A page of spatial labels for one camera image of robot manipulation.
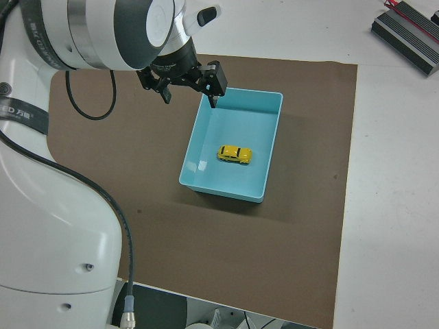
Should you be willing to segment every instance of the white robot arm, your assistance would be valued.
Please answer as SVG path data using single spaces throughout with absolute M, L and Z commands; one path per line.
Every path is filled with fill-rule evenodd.
M 47 148 L 54 73 L 138 71 L 167 103 L 181 84 L 215 106 L 226 79 L 196 60 L 190 35 L 219 13 L 186 15 L 185 0 L 0 0 L 1 328 L 105 328 L 117 277 L 123 214 Z M 127 301 L 121 327 L 133 328 Z

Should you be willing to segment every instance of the red wire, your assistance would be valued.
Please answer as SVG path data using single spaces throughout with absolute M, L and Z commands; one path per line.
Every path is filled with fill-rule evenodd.
M 426 35 L 428 35 L 428 37 L 430 37 L 431 39 L 433 39 L 436 43 L 439 43 L 439 40 L 431 33 L 429 33 L 426 29 L 424 29 L 423 27 L 421 27 L 420 25 L 416 24 L 415 22 L 413 22 L 409 17 L 407 17 L 407 15 L 405 15 L 402 11 L 400 11 L 398 8 L 394 7 L 395 3 L 398 4 L 395 0 L 386 0 L 386 2 L 384 3 L 384 6 L 387 8 L 390 8 L 392 10 L 394 10 L 399 16 L 401 16 L 402 18 L 404 18 L 406 21 L 408 21 L 409 23 L 411 23 L 412 25 L 416 26 L 420 31 L 424 32 Z

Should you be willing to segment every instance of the black wire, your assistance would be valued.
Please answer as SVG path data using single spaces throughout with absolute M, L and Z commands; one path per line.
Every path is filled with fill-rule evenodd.
M 10 0 L 0 11 L 0 29 L 1 33 L 4 33 L 4 27 L 5 27 L 5 20 L 9 13 L 14 9 L 14 7 L 18 4 L 18 0 Z M 128 274 L 128 286 L 127 286 L 127 295 L 132 295 L 132 288 L 134 285 L 134 245 L 132 242 L 132 235 L 131 235 L 131 229 L 128 224 L 127 219 L 125 218 L 125 215 L 121 209 L 121 207 L 118 205 L 116 200 L 112 198 L 112 196 L 105 191 L 100 185 L 95 183 L 94 181 L 88 179 L 87 177 L 81 175 L 80 173 L 77 173 L 76 171 L 64 167 L 61 164 L 58 164 L 56 162 L 50 161 L 46 158 L 43 158 L 42 156 L 39 156 L 38 154 L 35 154 L 28 149 L 25 149 L 24 147 L 18 145 L 11 139 L 9 139 L 1 130 L 0 130 L 0 140 L 2 140 L 8 147 L 13 149 L 14 151 L 22 154 L 23 156 L 26 156 L 27 158 L 30 158 L 32 160 L 35 160 L 39 163 L 42 163 L 44 165 L 47 165 L 51 168 L 54 168 L 56 170 L 62 171 L 63 173 L 66 173 L 77 180 L 83 182 L 85 185 L 88 185 L 93 190 L 95 190 L 97 193 L 99 193 L 112 207 L 115 214 L 118 216 L 120 221 L 123 224 L 123 228 L 125 229 L 126 236 L 128 238 L 128 253 L 129 253 L 129 274 Z
M 250 328 L 250 324 L 248 323 L 248 318 L 247 318 L 247 312 L 246 312 L 246 311 L 244 311 L 244 317 L 246 317 L 246 323 L 247 323 L 247 327 L 248 327 L 248 329 L 251 329 L 251 328 Z M 264 324 L 264 325 L 261 327 L 261 329 L 264 329 L 266 326 L 268 326 L 270 323 L 272 323 L 272 322 L 274 322 L 274 321 L 276 321 L 276 319 L 271 319 L 271 320 L 269 320 L 269 322 L 267 322 L 266 324 Z
M 105 119 L 107 116 L 111 114 L 111 112 L 115 108 L 116 104 L 116 98 L 117 98 L 117 87 L 116 87 L 116 79 L 115 79 L 115 73 L 113 70 L 110 70 L 110 76 L 111 76 L 111 84 L 112 84 L 112 102 L 110 109 L 106 114 L 101 115 L 100 117 L 92 117 L 91 115 L 88 115 L 84 111 L 80 109 L 80 107 L 76 104 L 75 99 L 73 97 L 73 94 L 71 92 L 71 86 L 70 86 L 70 71 L 66 71 L 66 89 L 67 89 L 67 95 L 69 96 L 71 105 L 75 108 L 76 112 L 81 114 L 83 117 L 86 117 L 88 120 L 102 120 Z

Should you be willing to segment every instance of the brown cardboard sheet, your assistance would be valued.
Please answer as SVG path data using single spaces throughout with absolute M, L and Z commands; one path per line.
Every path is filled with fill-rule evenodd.
M 57 74 L 49 148 L 121 204 L 134 232 L 137 282 L 332 328 L 357 67 L 199 57 L 214 59 L 229 86 L 284 96 L 262 204 L 179 185 L 200 94 L 171 86 L 167 106 L 135 73 L 116 72 L 117 106 L 103 121 L 74 111 Z M 72 88 L 89 114 L 110 105 L 108 72 L 74 72 Z

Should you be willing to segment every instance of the silver ring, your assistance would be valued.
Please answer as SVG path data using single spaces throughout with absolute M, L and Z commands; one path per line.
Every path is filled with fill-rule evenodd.
M 108 69 L 96 53 L 86 20 L 86 0 L 69 0 L 67 3 L 67 16 L 70 34 L 75 47 L 87 64 L 96 69 Z

